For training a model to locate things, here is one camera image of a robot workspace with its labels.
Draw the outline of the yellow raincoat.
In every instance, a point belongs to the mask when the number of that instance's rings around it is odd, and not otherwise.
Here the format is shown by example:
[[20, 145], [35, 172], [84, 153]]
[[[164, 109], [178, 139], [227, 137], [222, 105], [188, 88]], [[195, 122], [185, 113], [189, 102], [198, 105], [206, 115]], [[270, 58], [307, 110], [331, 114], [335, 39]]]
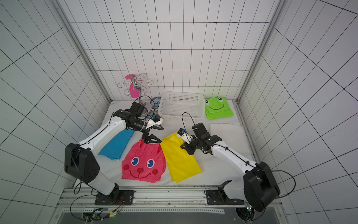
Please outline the yellow raincoat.
[[164, 153], [167, 166], [173, 182], [181, 182], [185, 179], [202, 173], [197, 160], [181, 148], [184, 141], [176, 133], [163, 139], [161, 148]]

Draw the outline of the pink rabbit raincoat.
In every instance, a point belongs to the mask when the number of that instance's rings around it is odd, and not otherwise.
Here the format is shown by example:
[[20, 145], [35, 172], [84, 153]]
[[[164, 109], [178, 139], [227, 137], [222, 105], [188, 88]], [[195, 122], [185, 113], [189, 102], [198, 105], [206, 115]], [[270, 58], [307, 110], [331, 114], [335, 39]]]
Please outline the pink rabbit raincoat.
[[122, 179], [155, 183], [161, 180], [167, 163], [161, 145], [135, 143], [122, 161]]

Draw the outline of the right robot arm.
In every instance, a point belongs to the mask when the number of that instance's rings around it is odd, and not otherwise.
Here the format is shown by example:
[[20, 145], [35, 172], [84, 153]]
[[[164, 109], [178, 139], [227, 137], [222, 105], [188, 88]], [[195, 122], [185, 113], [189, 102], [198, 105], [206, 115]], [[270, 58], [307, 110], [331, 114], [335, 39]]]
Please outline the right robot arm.
[[194, 155], [197, 150], [213, 155], [239, 175], [237, 182], [228, 180], [222, 185], [224, 196], [247, 202], [258, 212], [262, 212], [279, 197], [281, 192], [268, 164], [249, 160], [234, 151], [221, 137], [211, 135], [202, 123], [195, 124], [192, 129], [193, 135], [189, 135], [184, 128], [177, 132], [177, 137], [184, 141], [181, 145], [183, 150], [189, 155]]

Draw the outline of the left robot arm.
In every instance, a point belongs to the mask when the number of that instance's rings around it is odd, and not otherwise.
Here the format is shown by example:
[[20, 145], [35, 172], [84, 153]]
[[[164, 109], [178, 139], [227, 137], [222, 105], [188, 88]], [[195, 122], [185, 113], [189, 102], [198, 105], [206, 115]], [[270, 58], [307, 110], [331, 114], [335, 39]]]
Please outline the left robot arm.
[[141, 119], [145, 106], [133, 102], [129, 109], [115, 111], [110, 120], [95, 133], [79, 143], [70, 143], [65, 148], [64, 171], [95, 189], [104, 196], [118, 192], [118, 185], [100, 171], [96, 160], [99, 152], [124, 130], [142, 132], [145, 143], [161, 143], [150, 129], [163, 130], [163, 118], [158, 114], [150, 120]]

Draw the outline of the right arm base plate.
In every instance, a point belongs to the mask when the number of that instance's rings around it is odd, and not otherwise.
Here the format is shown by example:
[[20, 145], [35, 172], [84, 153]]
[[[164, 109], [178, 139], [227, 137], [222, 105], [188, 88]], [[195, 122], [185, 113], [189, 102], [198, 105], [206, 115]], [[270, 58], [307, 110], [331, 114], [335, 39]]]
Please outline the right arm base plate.
[[222, 190], [211, 190], [206, 188], [204, 190], [208, 205], [244, 205], [243, 200], [230, 199]]

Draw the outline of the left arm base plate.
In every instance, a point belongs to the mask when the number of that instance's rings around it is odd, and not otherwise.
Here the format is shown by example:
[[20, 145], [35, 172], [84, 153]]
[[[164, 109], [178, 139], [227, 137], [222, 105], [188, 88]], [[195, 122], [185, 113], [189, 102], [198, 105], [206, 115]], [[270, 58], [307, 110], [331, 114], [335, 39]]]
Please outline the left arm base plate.
[[95, 205], [115, 206], [115, 205], [132, 205], [134, 199], [134, 190], [118, 190], [109, 195], [98, 193], [95, 200]]

